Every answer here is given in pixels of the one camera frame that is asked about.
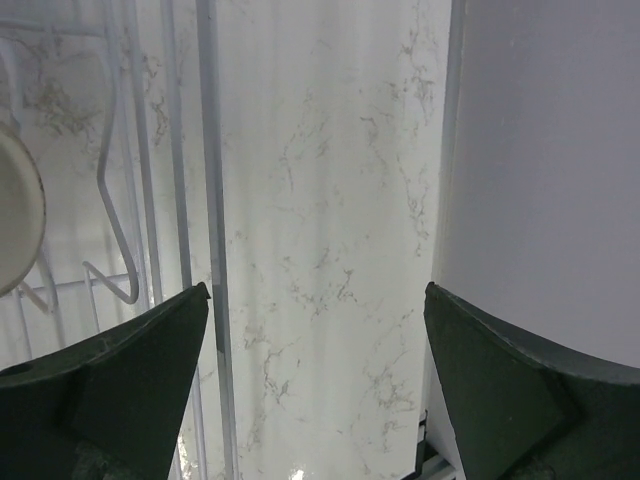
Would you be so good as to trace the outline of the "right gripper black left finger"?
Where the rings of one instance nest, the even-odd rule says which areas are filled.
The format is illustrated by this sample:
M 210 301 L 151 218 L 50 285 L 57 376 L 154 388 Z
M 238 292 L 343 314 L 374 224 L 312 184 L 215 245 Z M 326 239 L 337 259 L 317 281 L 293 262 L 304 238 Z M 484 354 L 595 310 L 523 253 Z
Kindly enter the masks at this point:
M 2 370 L 2 478 L 167 478 L 206 325 L 199 283 Z

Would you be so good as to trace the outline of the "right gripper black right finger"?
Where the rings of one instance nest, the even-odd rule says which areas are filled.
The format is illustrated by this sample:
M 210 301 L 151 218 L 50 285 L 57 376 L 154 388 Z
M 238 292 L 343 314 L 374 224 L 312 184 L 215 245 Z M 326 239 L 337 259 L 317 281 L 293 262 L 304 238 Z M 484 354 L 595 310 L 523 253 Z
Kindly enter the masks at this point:
M 638 478 L 638 369 L 514 326 L 434 282 L 424 320 L 467 478 Z

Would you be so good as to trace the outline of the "white wire dish rack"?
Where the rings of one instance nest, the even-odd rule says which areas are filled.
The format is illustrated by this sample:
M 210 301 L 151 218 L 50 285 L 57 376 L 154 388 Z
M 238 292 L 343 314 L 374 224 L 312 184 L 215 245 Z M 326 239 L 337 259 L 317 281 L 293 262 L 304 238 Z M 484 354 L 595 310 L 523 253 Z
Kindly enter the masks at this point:
M 46 199 L 38 258 L 1 294 L 1 372 L 203 283 L 207 325 L 171 469 L 239 475 L 210 1 L 5 1 L 1 125 Z

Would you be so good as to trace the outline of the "orange white patterned bowl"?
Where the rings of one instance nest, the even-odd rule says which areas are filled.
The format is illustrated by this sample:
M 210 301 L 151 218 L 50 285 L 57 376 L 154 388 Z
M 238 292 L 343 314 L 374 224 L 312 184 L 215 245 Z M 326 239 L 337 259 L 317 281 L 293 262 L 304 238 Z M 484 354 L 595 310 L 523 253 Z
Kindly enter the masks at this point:
M 6 124 L 1 125 L 1 294 L 34 266 L 46 227 L 46 199 L 32 155 Z

